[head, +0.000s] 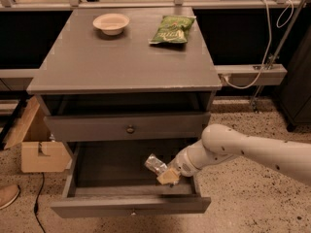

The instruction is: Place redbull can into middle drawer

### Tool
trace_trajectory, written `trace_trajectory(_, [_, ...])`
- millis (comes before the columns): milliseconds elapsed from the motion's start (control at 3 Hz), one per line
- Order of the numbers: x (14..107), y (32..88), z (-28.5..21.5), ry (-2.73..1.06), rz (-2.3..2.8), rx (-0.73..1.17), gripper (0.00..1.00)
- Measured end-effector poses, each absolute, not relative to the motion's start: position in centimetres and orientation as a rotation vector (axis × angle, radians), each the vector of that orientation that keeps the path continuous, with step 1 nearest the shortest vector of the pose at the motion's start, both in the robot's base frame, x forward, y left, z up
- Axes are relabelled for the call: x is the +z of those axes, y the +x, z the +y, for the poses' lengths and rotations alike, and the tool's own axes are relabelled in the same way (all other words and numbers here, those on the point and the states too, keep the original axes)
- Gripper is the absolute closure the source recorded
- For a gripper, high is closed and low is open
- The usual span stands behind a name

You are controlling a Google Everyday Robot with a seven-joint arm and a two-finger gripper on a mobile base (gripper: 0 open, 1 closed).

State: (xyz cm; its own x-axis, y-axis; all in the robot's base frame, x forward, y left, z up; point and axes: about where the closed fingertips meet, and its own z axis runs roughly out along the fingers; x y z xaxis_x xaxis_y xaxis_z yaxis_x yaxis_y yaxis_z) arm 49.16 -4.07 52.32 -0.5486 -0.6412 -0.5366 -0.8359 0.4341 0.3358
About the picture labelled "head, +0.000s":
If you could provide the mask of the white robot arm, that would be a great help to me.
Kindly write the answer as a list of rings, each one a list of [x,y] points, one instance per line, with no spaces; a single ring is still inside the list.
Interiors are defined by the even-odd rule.
[[[157,180],[177,183],[209,165],[244,156],[307,185],[311,184],[311,145],[254,137],[221,124],[207,126],[196,143],[182,149]]]

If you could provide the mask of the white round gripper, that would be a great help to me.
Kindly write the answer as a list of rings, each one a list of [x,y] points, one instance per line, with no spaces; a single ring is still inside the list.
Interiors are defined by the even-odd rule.
[[[169,166],[172,168],[168,168],[156,178],[160,184],[176,184],[180,180],[180,174],[184,177],[192,177],[198,172],[185,151],[180,151]]]

